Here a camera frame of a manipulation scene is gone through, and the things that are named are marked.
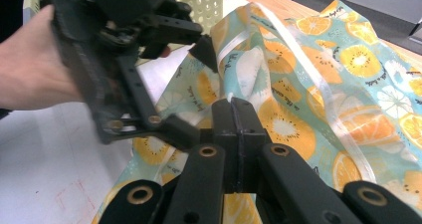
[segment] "fabric bag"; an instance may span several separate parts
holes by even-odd
[[[260,4],[211,30],[218,74],[188,55],[156,108],[211,127],[213,102],[249,101],[273,142],[293,147],[328,185],[384,186],[422,215],[422,76],[380,41],[369,21],[334,1],[319,16],[280,21]],[[164,184],[187,154],[136,138],[133,159],[107,196],[137,179]],[[225,195],[224,223],[260,223],[250,194]]]

